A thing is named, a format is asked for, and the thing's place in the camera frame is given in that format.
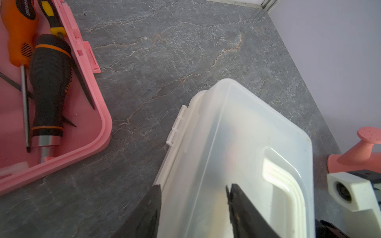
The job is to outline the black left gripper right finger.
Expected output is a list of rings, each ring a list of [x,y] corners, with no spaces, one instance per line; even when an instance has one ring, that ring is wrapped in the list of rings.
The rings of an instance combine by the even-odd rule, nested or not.
[[[263,218],[238,184],[226,188],[229,217],[235,238],[277,238],[279,235]]]

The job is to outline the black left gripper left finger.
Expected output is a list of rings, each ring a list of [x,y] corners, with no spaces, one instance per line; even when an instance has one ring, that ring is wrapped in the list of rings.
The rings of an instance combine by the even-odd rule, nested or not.
[[[162,192],[153,185],[113,238],[156,238],[158,234]]]

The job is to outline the white toolbox with clear lid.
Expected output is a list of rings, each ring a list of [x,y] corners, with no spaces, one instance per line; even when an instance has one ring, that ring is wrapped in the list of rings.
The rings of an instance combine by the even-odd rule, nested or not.
[[[155,184],[160,238],[231,238],[226,190],[238,185],[278,236],[313,238],[309,136],[233,79],[182,106]]]

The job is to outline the pink toolbox with clear lid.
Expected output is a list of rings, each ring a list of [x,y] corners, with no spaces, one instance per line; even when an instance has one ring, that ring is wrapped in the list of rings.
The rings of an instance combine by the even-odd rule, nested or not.
[[[108,146],[100,71],[65,1],[1,1],[1,194]]]

